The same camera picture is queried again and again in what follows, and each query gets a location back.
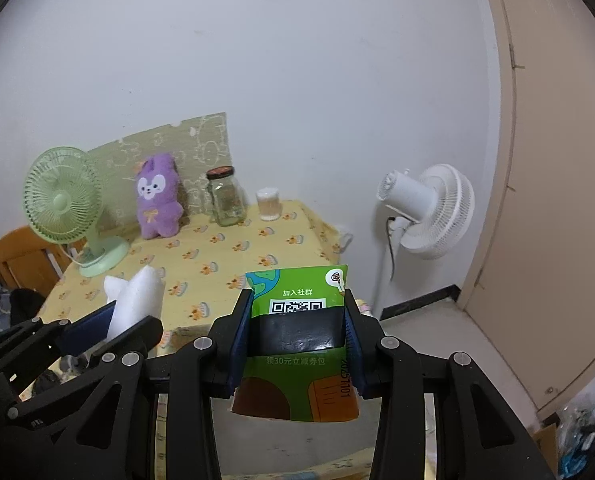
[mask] white fan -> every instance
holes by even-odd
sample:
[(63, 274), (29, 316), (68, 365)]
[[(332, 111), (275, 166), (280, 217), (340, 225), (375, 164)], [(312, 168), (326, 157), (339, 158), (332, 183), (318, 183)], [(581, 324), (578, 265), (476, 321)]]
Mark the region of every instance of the white fan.
[[(400, 245), (427, 260), (444, 256), (463, 237), (475, 209), (473, 186), (448, 164), (431, 166), (417, 179), (408, 171), (392, 171), (380, 182), (377, 198), (399, 215), (387, 228), (393, 266)], [(383, 309), (379, 295), (388, 281), (382, 279), (376, 290), (373, 308), (378, 319)]]

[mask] fan base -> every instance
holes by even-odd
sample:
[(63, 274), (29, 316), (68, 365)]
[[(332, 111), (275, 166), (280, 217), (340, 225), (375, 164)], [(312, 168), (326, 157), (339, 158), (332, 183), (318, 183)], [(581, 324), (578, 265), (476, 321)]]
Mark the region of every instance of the fan base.
[(129, 253), (129, 243), (119, 236), (103, 238), (100, 242), (104, 249), (102, 256), (89, 263), (83, 263), (80, 267), (80, 274), (86, 278), (98, 276), (113, 269)]

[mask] electric fan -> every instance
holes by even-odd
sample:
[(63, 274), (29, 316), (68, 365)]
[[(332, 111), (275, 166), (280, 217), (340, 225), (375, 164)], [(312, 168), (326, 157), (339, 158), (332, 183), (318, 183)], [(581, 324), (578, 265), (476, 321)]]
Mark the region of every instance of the electric fan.
[(106, 272), (129, 251), (123, 238), (100, 238), (102, 186), (94, 164), (77, 148), (52, 148), (34, 161), (24, 182), (24, 213), (32, 229), (53, 244), (86, 237), (87, 247), (71, 258), (83, 276)]
[[(475, 209), (473, 186), (448, 164), (431, 166), (417, 179), (408, 171), (392, 171), (380, 182), (377, 198), (399, 215), (386, 229), (391, 280), (399, 246), (427, 260), (444, 256), (463, 237)], [(386, 283), (381, 280), (373, 300), (380, 315), (379, 296)]]

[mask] yellow bow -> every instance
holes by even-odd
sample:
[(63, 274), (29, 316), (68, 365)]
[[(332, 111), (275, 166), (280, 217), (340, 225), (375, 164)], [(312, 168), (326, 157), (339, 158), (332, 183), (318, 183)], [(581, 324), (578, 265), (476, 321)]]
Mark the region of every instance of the yellow bow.
[(158, 210), (157, 209), (149, 209), (149, 210), (143, 212), (142, 214), (146, 217), (146, 223), (150, 224), (151, 222), (154, 222), (155, 217), (158, 216)]

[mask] wooden chair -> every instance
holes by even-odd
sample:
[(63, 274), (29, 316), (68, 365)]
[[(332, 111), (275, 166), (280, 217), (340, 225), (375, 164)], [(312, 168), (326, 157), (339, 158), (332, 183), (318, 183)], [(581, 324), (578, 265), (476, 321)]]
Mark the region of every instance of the wooden chair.
[(0, 283), (7, 288), (32, 288), (45, 298), (60, 276), (49, 260), (55, 258), (64, 271), (71, 260), (57, 245), (40, 238), (29, 226), (0, 238)]

